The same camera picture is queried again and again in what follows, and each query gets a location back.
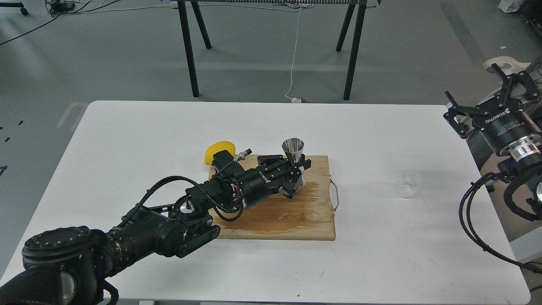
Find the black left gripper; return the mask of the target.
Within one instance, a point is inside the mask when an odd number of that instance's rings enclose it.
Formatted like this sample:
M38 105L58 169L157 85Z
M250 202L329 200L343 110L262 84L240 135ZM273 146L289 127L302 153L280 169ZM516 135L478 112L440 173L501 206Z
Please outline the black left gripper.
M306 185L304 170L312 165L312 160L301 159L292 166L292 162L283 155L260 155L257 161L259 166L248 170L235 164L235 179L243 193L245 209L277 193L293 199L298 190Z

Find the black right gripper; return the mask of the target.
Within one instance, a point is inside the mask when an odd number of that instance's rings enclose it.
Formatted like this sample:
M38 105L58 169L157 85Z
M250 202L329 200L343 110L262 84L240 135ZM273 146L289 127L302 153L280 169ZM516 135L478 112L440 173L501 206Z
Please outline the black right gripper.
M449 105L443 118L461 139L468 138L470 127L466 120L473 119L473 127L480 130L490 149L498 156L506 156L513 150L513 143L521 139L531 140L533 143L541 139L540 127L523 110L522 102L512 99L513 88L517 84L522 85L525 89L523 98L529 102L540 98L540 89L527 71L506 75L496 63L490 67L503 80L496 99L488 99L477 107L462 106L457 104L447 90L445 96Z

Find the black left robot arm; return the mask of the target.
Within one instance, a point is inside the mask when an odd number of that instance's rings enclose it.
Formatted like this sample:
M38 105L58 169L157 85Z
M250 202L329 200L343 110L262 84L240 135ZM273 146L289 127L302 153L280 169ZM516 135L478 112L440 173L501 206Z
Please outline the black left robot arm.
M184 258L213 241L221 228L210 210L234 222L273 194L292 199L311 161L301 149L284 152L259 156L257 167L246 170L239 162L251 150L238 156L217 151L209 181L159 180L108 232L63 227L29 238L22 249L25 270L1 286L2 305L97 305L105 291L115 305L119 293L107 278L153 253Z

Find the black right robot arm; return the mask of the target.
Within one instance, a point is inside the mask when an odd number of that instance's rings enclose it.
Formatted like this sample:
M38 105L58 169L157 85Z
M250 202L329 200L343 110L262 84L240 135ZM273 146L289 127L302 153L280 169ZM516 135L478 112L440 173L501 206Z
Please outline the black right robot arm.
M487 60L484 67L499 75L502 86L496 93L475 106L457 104L450 92L448 110L443 115L457 135L466 140L480 138L496 156L506 159L498 172L488 172L469 189L459 202L459 222L483 251L521 269L540 274L531 263L521 263L497 252L476 233L471 219L472 202L477 191L490 181L506 184L503 200L507 208L521 218L541 220L541 79L534 69L540 62L523 64L510 57Z

